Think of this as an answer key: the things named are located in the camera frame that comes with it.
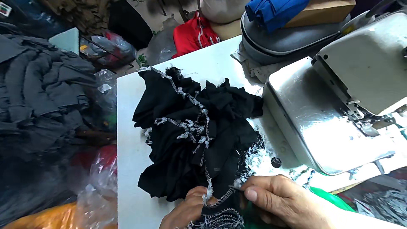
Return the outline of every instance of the white table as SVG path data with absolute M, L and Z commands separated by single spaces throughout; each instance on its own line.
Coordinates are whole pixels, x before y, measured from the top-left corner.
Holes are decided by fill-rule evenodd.
M 199 82 L 202 88 L 205 87 L 206 80 L 219 85 L 225 78 L 229 78 L 231 86 L 244 87 L 248 93 L 261 95 L 264 85 L 256 79 L 245 77 L 242 66 L 230 57 L 230 54 L 239 47 L 241 39 L 241 36 L 234 37 L 154 67 L 160 71 L 165 71 L 171 65 L 180 68 L 184 77 L 191 77 Z M 140 174 L 152 164 L 148 157 L 151 148 L 145 143 L 142 129 L 134 128 L 132 121 L 134 110 L 144 90 L 144 80 L 138 73 L 132 73 L 117 80 L 118 225 L 120 229 L 158 228 L 162 218 L 175 207 L 175 202 L 169 203 L 165 197 L 150 198 L 148 193 L 137 187 Z M 257 171 L 257 174 L 294 176 L 306 169 L 296 159 L 266 107 L 263 108 L 263 113 L 263 117 L 250 122 L 263 135 L 267 149 L 273 150 L 273 154 L 281 158 L 282 167 Z M 403 154 L 382 159 L 381 163 L 386 173 L 407 165 Z M 359 169 L 354 180 L 349 180 L 348 173 L 337 176 L 316 173 L 310 185 L 330 192 L 377 175 L 380 175 L 379 170 L 373 163 L 369 163 Z M 308 177 L 309 172 L 301 175 L 297 183 L 305 183 Z

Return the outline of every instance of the gray garment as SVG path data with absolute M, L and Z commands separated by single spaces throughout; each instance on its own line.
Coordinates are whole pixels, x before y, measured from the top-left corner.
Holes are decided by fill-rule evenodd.
M 95 69 L 41 38 L 0 34 L 0 47 L 0 156 L 55 157 L 84 126 Z

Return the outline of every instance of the cardboard box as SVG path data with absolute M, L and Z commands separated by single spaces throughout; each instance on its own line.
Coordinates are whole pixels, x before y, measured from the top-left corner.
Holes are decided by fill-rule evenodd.
M 308 6 L 285 27 L 342 22 L 355 5 L 355 0 L 310 0 Z

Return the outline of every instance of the blue fabric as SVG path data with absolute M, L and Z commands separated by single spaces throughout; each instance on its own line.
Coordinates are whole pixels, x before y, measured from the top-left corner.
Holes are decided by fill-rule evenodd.
M 249 21 L 256 21 L 268 33 L 284 27 L 308 5 L 309 0 L 251 0 L 246 4 Z

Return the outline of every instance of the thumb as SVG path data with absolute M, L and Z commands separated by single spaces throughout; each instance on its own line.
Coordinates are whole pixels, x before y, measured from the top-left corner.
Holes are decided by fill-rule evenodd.
M 281 197 L 255 185 L 250 186 L 245 190 L 245 196 L 261 209 L 273 214 L 278 213 L 277 209 L 282 204 Z

